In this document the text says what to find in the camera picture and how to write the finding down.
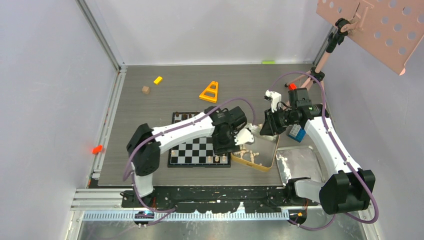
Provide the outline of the gold tin box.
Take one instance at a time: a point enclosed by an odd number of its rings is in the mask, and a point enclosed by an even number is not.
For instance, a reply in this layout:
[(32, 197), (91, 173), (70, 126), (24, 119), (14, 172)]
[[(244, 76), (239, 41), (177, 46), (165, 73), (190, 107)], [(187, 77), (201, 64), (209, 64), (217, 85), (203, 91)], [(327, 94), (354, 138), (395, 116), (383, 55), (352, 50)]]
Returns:
[(240, 145), (239, 151), (230, 154), (231, 161), (261, 172), (268, 172), (274, 164), (280, 136), (260, 135), (261, 124), (248, 123), (245, 127), (252, 133), (254, 142)]

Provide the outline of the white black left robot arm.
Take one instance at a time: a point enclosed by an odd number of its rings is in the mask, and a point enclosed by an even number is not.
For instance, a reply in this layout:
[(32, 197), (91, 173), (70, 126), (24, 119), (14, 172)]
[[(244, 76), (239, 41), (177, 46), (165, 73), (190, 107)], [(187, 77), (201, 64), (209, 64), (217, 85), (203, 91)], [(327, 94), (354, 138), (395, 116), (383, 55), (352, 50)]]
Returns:
[(238, 106), (210, 106), (191, 118), (162, 127), (141, 124), (126, 145), (136, 203), (148, 207), (153, 202), (153, 173), (159, 168), (161, 154), (197, 138), (211, 138), (212, 152), (218, 156), (254, 142), (246, 115)]

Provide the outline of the orange triangular plastic frame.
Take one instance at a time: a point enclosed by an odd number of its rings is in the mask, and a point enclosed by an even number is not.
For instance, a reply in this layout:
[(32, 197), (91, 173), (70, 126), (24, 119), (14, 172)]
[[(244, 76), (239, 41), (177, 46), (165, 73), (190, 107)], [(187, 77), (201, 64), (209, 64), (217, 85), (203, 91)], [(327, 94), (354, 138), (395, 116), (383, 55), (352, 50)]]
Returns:
[(216, 103), (218, 101), (219, 83), (212, 81), (199, 95), (199, 99), (210, 103)]

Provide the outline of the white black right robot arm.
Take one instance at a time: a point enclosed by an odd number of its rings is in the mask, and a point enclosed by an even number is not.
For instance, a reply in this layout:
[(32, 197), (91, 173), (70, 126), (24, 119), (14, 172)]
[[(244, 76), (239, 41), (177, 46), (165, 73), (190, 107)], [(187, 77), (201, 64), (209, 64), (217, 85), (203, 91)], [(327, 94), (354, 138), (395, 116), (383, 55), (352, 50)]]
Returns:
[(311, 138), (324, 161), (329, 178), (326, 182), (298, 177), (289, 181), (285, 198), (291, 205), (304, 199), (319, 203), (329, 215), (347, 214), (376, 206), (373, 188), (376, 177), (363, 169), (349, 154), (338, 137), (324, 103), (314, 104), (306, 88), (288, 91), (289, 106), (279, 107), (281, 94), (267, 90), (264, 98), (271, 103), (264, 112), (262, 136), (277, 136), (287, 127), (299, 125)]

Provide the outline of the black white chess board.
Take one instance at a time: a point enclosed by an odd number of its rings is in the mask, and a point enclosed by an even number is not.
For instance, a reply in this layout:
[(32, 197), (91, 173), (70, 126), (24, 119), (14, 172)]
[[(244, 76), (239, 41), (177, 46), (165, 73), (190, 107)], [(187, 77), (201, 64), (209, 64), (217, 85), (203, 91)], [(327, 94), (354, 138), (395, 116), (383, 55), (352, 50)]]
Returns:
[[(208, 162), (208, 156), (212, 156), (212, 162)], [(168, 151), (167, 166), (169, 168), (229, 168), (231, 157), (226, 155), (227, 161), (215, 162), (216, 155), (213, 151), (211, 137), (199, 137), (174, 146)]]

